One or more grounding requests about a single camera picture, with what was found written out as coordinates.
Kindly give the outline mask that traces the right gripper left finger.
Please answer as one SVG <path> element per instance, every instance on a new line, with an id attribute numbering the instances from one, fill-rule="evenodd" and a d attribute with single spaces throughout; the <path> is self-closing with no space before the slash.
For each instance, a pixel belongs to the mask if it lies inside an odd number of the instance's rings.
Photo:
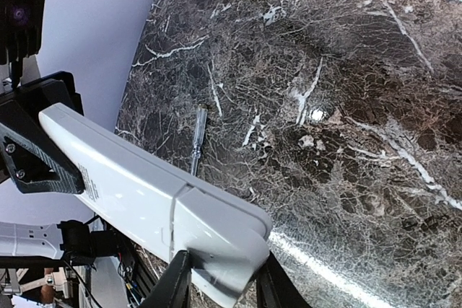
<path id="1" fill-rule="evenodd" d="M 191 259 L 187 250 L 176 253 L 169 266 L 139 308 L 189 308 Z"/>

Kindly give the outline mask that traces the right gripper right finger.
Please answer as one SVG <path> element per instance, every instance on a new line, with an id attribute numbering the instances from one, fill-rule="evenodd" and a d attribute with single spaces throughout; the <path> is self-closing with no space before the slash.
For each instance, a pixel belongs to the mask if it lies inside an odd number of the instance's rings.
<path id="1" fill-rule="evenodd" d="M 311 308 L 272 252 L 256 275 L 258 308 Z"/>

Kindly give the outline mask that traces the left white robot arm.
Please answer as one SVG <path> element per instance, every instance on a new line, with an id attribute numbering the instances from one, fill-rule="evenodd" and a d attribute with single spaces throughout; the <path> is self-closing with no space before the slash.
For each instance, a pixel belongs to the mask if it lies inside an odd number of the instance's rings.
<path id="1" fill-rule="evenodd" d="M 62 103 L 83 113 L 69 72 L 29 82 L 1 96 L 1 175 L 24 194 L 84 192 L 84 178 L 42 129 L 40 111 Z M 1 264 L 5 267 L 92 265 L 95 258 L 118 256 L 113 230 L 90 231 L 89 224 L 62 221 L 33 226 L 1 224 Z"/>

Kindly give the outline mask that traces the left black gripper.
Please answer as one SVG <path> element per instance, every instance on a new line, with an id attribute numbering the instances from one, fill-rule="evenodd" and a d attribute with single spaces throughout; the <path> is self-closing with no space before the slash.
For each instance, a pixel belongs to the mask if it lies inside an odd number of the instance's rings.
<path id="1" fill-rule="evenodd" d="M 81 172 L 39 122 L 39 113 L 57 103 L 84 114 L 69 72 L 51 74 L 1 96 L 1 181 L 11 179 L 21 193 L 84 192 Z"/>

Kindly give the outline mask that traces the white remote control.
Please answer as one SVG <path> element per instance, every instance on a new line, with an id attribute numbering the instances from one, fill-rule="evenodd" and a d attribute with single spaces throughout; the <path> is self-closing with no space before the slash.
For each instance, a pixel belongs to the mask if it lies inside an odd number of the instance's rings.
<path id="1" fill-rule="evenodd" d="M 269 215 L 183 171 L 58 103 L 40 125 L 82 174 L 79 200 L 165 262 L 181 250 L 192 283 L 233 307 L 269 256 Z"/>

